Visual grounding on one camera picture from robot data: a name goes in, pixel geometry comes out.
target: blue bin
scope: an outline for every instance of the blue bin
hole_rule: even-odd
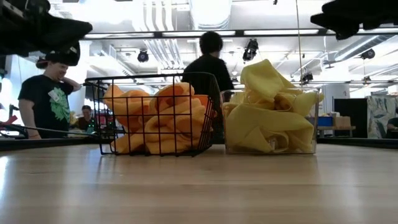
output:
[[[333,117],[318,117],[318,126],[332,127]]]

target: wooden table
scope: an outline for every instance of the wooden table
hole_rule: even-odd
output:
[[[0,223],[397,223],[398,152],[103,156],[96,146],[0,155]]]
[[[333,131],[333,135],[335,135],[335,131],[349,131],[349,136],[353,137],[353,131],[356,129],[356,126],[352,127],[335,127],[335,126],[318,126],[319,137],[325,137],[325,131]]]

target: black wire basket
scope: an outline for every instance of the black wire basket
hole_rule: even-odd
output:
[[[182,83],[182,76],[204,82]],[[85,85],[93,93],[102,155],[196,156],[211,147],[214,121],[222,117],[220,90],[209,73],[87,78]],[[159,91],[150,95],[142,86]]]

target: person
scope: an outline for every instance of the person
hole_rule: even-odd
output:
[[[78,128],[87,131],[88,127],[94,124],[94,118],[91,116],[91,107],[84,105],[81,107],[81,112],[83,113],[83,117],[78,119]]]
[[[387,123],[387,139],[398,139],[398,118],[391,118]]]
[[[223,39],[213,31],[204,33],[199,40],[202,56],[188,65],[184,73],[206,72],[213,74],[217,80],[220,91],[232,90],[231,77],[225,62],[220,59],[220,52],[223,48]],[[182,82],[191,83],[197,95],[208,95],[211,81],[205,75],[183,75]]]
[[[19,93],[19,110],[25,126],[31,128],[68,131],[70,110],[68,95],[78,91],[81,85],[66,78],[68,59],[60,54],[47,54],[39,59],[37,68],[44,68],[43,75],[28,78]],[[29,139],[63,138],[65,133],[46,130],[27,130]]]

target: green graphic t-shirt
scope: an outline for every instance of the green graphic t-shirt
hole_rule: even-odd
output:
[[[67,83],[55,82],[44,75],[37,75],[23,82],[18,100],[34,102],[33,111],[38,128],[68,131],[68,95],[72,91],[73,87]],[[39,134],[42,138],[65,137],[63,133],[50,131],[39,131]]]

